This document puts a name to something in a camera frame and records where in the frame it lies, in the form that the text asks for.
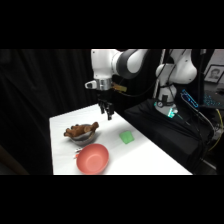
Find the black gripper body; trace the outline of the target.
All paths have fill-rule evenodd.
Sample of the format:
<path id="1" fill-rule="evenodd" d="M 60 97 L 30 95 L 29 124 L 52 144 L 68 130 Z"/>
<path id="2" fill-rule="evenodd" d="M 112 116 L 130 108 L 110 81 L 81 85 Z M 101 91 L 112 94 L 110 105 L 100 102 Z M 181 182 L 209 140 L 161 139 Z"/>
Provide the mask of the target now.
<path id="1" fill-rule="evenodd" d="M 113 90 L 97 91 L 98 104 L 101 107 L 109 107 L 113 104 Z"/>

